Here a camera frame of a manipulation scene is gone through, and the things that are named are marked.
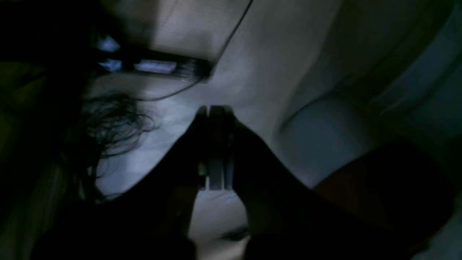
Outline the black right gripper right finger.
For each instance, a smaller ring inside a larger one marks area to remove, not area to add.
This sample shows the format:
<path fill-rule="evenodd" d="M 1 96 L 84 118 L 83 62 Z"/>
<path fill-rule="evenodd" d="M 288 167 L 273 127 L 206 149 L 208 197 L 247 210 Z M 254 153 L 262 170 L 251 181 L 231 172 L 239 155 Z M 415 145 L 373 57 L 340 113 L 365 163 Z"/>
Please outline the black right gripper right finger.
<path fill-rule="evenodd" d="M 244 204 L 246 260 L 409 260 L 386 230 L 334 206 L 303 185 L 231 107 L 218 107 L 221 187 Z"/>

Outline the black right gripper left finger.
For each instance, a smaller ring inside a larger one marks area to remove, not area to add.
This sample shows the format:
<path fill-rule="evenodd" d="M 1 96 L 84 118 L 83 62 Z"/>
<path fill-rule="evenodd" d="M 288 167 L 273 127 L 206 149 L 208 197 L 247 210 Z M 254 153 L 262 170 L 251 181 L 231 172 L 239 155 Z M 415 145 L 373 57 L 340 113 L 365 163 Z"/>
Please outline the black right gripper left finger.
<path fill-rule="evenodd" d="M 114 199 L 71 207 L 33 247 L 32 260 L 195 258 L 187 238 L 201 190 L 218 190 L 218 106 L 202 106 L 186 132 L 138 183 Z"/>

